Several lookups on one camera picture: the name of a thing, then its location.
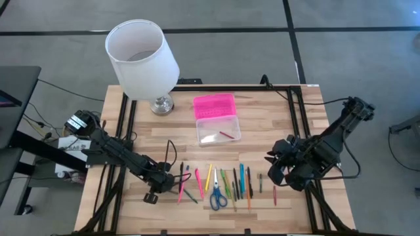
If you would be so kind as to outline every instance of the scissors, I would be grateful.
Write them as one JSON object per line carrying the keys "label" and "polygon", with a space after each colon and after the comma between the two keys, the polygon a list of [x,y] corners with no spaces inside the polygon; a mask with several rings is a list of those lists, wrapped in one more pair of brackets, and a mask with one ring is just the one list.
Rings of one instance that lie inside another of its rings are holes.
{"label": "scissors", "polygon": [[219,189],[219,183],[217,182],[217,169],[215,168],[215,186],[213,188],[213,193],[210,195],[210,206],[213,210],[218,210],[220,207],[225,207],[227,204],[228,199],[222,195]]}

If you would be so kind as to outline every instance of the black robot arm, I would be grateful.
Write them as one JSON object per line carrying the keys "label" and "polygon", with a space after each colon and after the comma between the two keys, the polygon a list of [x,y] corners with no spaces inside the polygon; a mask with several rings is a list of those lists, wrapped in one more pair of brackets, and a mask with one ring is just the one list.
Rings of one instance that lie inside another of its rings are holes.
{"label": "black robot arm", "polygon": [[156,204],[157,195],[171,190],[175,178],[168,172],[171,165],[157,163],[147,155],[140,155],[127,149],[127,142],[122,139],[108,136],[108,133],[99,126],[99,118],[90,111],[77,111],[65,124],[72,133],[88,136],[92,141],[91,148],[83,150],[86,155],[99,155],[111,158],[121,165],[125,165],[132,174],[150,186],[143,201]]}
{"label": "black robot arm", "polygon": [[[322,179],[337,163],[340,163],[340,153],[343,143],[360,121],[373,119],[375,107],[360,98],[348,98],[344,102],[341,116],[320,135],[309,139],[299,139],[288,136],[287,140],[277,141],[272,151],[265,157],[272,163],[268,176],[281,185],[285,178],[293,189],[302,191],[311,180]],[[284,175],[285,168],[293,168]]]}

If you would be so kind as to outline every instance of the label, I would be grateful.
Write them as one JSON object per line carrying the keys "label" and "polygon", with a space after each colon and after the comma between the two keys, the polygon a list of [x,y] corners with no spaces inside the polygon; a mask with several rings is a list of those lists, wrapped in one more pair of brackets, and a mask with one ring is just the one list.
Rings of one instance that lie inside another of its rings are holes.
{"label": "label", "polygon": [[71,124],[74,128],[77,130],[80,129],[80,125],[78,125],[76,122],[74,122],[72,119],[68,119],[67,123]]}
{"label": "label", "polygon": [[79,119],[77,116],[72,115],[72,119],[77,122],[79,125],[83,126],[83,128],[86,128],[86,123],[84,123],[81,119]]}

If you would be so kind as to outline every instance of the marker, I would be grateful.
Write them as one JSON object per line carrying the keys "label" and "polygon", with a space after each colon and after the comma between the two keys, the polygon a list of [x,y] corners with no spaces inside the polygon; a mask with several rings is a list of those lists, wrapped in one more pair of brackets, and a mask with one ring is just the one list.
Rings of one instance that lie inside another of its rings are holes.
{"label": "marker", "polygon": [[210,174],[211,174],[211,167],[213,164],[210,164],[209,167],[209,173],[207,174],[207,180],[205,181],[205,192],[207,193],[207,190],[209,190],[209,180],[210,180]]}
{"label": "marker", "polygon": [[197,182],[198,182],[199,194],[200,194],[201,198],[204,199],[204,192],[203,192],[203,188],[201,186],[201,178],[200,178],[200,172],[198,171],[198,168],[196,168],[196,179],[197,179]]}

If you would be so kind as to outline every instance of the orange pencil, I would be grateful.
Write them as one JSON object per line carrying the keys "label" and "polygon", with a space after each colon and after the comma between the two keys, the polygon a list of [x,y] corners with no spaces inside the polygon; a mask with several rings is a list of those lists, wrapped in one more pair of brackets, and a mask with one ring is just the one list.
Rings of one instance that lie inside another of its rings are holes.
{"label": "orange pencil", "polygon": [[249,179],[248,179],[248,173],[246,170],[245,170],[245,183],[246,183],[245,186],[247,186],[246,189],[247,189],[247,198],[248,198],[248,210],[251,211],[251,197],[249,196],[249,187],[248,187]]}

